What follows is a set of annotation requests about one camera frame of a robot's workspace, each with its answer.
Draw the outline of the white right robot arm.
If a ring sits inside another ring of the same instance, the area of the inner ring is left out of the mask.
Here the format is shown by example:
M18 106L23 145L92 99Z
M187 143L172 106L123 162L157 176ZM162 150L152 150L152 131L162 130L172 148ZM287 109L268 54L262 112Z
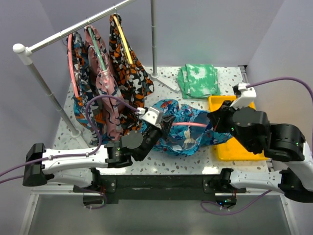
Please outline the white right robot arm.
M207 116L217 133L230 133L248 152L283 162L287 169L268 173L248 173L223 169L218 187L257 188L284 194L301 203L313 201L313 157L302 132L291 124L271 124L265 112L251 107L235 109L231 101Z

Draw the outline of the yellow hanger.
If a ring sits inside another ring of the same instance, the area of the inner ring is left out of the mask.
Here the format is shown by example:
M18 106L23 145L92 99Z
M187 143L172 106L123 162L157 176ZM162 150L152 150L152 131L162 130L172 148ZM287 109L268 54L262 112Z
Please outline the yellow hanger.
M129 64L133 64L133 60L132 60L132 57L131 57L131 54L130 54L130 50L129 50L128 43L127 43L127 40L126 40L124 32L123 32L123 29L122 29L122 27L121 27L121 25L119 23L119 20L118 20L116 15L113 16L113 19L115 21L115 24L117 26L118 32L119 32L120 37L121 37L121 41L122 41L122 46L124 48L125 57L128 60Z

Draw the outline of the pink wire hanger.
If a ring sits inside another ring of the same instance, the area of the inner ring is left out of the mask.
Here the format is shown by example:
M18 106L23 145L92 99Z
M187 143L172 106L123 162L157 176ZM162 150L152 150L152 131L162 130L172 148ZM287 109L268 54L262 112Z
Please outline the pink wire hanger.
M207 124L201 124L201 123L194 123L194 122L174 122L172 124L172 127L173 126L192 126L192 127L201 127L201 128L206 128L207 127ZM190 134L187 135L185 141L183 144L194 144L195 143L195 140L190 138Z

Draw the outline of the pink hanger with shorts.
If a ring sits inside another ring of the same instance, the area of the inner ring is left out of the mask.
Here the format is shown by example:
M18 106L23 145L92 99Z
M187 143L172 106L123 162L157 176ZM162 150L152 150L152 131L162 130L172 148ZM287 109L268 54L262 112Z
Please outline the pink hanger with shorts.
M67 58L68 58L68 68L69 68L69 74L71 78L71 83L73 86L74 95L76 98L79 98L79 92L76 85L76 78L74 74L74 65L73 65L73 55L72 55L72 34L69 34L67 38Z

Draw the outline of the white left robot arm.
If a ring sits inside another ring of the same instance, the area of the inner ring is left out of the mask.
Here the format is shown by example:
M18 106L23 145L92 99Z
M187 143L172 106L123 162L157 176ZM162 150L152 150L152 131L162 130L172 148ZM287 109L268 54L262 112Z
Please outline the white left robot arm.
M100 148L59 151L36 143L26 155L22 184L37 187L65 183L96 192L101 188L97 168L125 168L144 160L160 139L167 138L174 119L174 115L164 115L156 124L143 119L147 125L143 132L130 131Z

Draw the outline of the green white tie-dye shorts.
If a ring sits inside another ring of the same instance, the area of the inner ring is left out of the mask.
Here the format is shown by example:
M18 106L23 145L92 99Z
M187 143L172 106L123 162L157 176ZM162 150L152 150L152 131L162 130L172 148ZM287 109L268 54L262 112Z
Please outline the green white tie-dye shorts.
M179 69L177 82L183 99L207 99L221 94L218 70L212 64L185 64Z

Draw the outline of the silver clothes rack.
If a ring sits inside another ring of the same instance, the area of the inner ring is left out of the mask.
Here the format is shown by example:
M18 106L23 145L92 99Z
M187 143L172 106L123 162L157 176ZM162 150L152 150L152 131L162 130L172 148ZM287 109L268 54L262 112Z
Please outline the silver clothes rack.
M66 29L63 29L63 30L49 36L48 38L30 46L30 47L26 47L23 44L14 44L12 47L12 50L18 55L18 57L23 62L23 64L26 65L27 68L30 70L30 72L32 73L34 78L37 80L37 82L39 83L39 85L43 89L44 93L47 95L47 97L49 98L51 103L54 105L56 111L60 114L63 121L68 126L68 128L70 130L71 137L74 140L76 140L79 143L79 145L83 148L88 147L88 144L84 140L84 138L82 136L82 132L79 129L77 129L74 126L74 124L71 122L70 118L65 113L63 107L60 105L59 101L57 100L57 98L55 97L55 95L53 94L53 92L51 91L49 86L44 81L40 72L37 70L37 68L34 65L33 60L30 56L33 53L35 53L36 51L39 51L40 49L42 49L48 45L51 45L51 44L65 38L66 36L71 38L71 34L73 32L75 32L79 29L82 29L87 25L90 25L90 24L112 14L113 12L131 4L131 3L133 3L132 0L124 0L124 1L116 4L115 6L112 6L108 9L105 9L105 10L103 10L103 11L101 11L101 12L99 12L93 16L90 16L90 17L84 19L81 22L78 22L78 23L76 23L76 24L74 24L74 25L72 25ZM162 85L166 86L170 90L177 93L180 91L180 88L177 85L175 85L174 83L170 82L169 80L160 77L158 72L157 72L156 2L154 0L150 1L150 8L151 8L152 60L153 60L153 71L152 71L152 74L150 75L150 77L152 78L152 80L158 81Z

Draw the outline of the orange black camouflage shorts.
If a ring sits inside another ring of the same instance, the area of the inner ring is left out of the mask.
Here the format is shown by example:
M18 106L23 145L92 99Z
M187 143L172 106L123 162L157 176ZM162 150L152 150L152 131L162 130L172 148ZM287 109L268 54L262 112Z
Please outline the orange black camouflage shorts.
M120 25L122 19L117 13L110 15L109 57L115 73L115 80L124 100L136 109L143 108L145 107L145 98L154 92L155 87L128 41L133 64L129 64L126 59L121 37L113 19L114 15L117 16Z

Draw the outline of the yellow plastic tray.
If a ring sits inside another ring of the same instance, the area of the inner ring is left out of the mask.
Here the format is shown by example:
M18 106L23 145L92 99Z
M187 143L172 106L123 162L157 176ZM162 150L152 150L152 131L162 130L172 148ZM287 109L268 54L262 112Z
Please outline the yellow plastic tray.
M209 111L218 110L224 101L234 101L236 96L234 95L213 95L208 98ZM265 161L268 158L261 154L253 154L248 152L240 143L235 139L231 138L223 144L218 144L214 147L215 155L218 160L230 162L230 161Z

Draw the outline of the pink patterned shorts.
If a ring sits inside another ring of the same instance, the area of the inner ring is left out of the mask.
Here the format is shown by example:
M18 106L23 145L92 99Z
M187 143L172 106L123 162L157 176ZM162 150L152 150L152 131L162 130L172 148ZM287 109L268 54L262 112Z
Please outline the pink patterned shorts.
M98 47L101 51L103 61L107 66L107 71L102 71L96 52L93 47L91 37L88 32L88 27L91 27L95 35ZM98 91L98 95L112 95L123 99L122 93L115 80L115 74L113 67L107 53L106 45L97 29L91 25L84 28L85 44L88 49L89 63L95 74L95 86ZM123 134L123 128L120 121L120 111L123 109L123 104L113 98L100 98L97 101L100 102L101 115L96 116L96 122L99 128L99 132L102 135L102 142L115 141Z

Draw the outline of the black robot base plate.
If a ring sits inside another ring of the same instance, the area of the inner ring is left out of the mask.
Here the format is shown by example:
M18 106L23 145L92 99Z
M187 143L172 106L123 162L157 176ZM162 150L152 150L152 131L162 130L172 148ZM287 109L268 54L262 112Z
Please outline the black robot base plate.
M100 175L93 173L91 186L74 186L89 205L117 204L121 200L214 200L217 193L245 193L226 183L230 169L220 174Z

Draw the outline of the green hanger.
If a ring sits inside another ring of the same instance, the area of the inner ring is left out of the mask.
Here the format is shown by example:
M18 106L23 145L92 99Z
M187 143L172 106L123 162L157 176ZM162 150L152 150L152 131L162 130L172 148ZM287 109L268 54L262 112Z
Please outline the green hanger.
M107 71L107 66L105 65L105 63L103 61L101 51L100 51L100 49L98 47L98 44L97 44L95 35L93 33L93 30L92 30L92 28L90 26L88 27L88 32L89 32L89 35L91 37L91 40L92 40L92 43L93 43L93 47L94 47L94 50L96 52L96 55L97 55L97 58L98 58L101 70L102 71Z

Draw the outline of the blue shark print shorts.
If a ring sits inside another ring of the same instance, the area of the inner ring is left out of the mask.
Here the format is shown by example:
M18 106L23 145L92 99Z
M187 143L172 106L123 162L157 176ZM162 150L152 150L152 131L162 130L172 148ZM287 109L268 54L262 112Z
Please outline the blue shark print shorts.
M170 155L193 155L202 146L217 145L227 142L232 136L229 133L217 133L208 118L209 111L179 104L175 99L163 99L153 105L163 111L164 115L173 115L174 123L198 123L200 126L172 126L166 140L159 139L153 146L157 152Z

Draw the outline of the navy orange patterned shorts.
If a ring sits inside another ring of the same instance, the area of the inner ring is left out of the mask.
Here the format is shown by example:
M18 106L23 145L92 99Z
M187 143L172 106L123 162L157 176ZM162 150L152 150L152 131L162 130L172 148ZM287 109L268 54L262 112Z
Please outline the navy orange patterned shorts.
M90 126L86 118L87 103L98 95L95 86L95 74L89 63L89 54L87 46L79 32L72 33L72 55L76 85L79 92L79 98L73 96L73 112L80 125L91 132L91 145L98 145L97 134Z

